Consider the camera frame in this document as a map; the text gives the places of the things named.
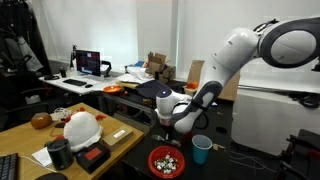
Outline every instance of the paper cup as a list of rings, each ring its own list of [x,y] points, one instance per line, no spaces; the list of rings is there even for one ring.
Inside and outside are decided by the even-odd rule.
[[[192,138],[193,159],[198,164],[203,164],[207,160],[209,149],[212,147],[212,141],[204,135],[195,135]]]

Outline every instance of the wooden table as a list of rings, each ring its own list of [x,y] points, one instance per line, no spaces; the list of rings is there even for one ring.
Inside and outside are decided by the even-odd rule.
[[[92,115],[103,114],[100,111],[91,108],[90,106],[79,103],[68,109],[75,112],[80,107],[84,107],[87,112]],[[104,128],[102,137],[110,134],[112,131],[120,128],[124,123],[110,116],[107,116],[103,120],[98,121],[99,124]],[[23,124],[13,129],[0,133],[0,155],[18,153],[19,156],[27,156],[34,160],[31,154],[42,149],[47,141],[52,141],[55,137],[50,136],[50,133],[56,123],[52,123],[49,127],[44,129],[36,130],[30,123]],[[111,157],[103,163],[96,171],[92,174],[88,174],[84,171],[74,159],[73,164],[62,171],[68,177],[68,179],[98,179],[104,172],[106,172],[112,165],[121,159],[131,148],[133,148],[142,138],[143,132],[133,128],[133,135],[124,144],[111,152]],[[53,134],[63,133],[62,129],[55,128]],[[19,160],[19,179],[35,179],[41,175],[50,173],[47,169],[25,159],[20,158]]]

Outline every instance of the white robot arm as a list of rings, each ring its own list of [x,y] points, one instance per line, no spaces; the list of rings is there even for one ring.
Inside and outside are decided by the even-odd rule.
[[[189,132],[195,119],[218,98],[225,84],[245,64],[257,58],[278,68],[295,68],[320,55],[320,18],[286,21],[259,29],[232,30],[220,49],[204,64],[198,92],[191,98],[172,90],[157,94],[160,123],[178,132]]]

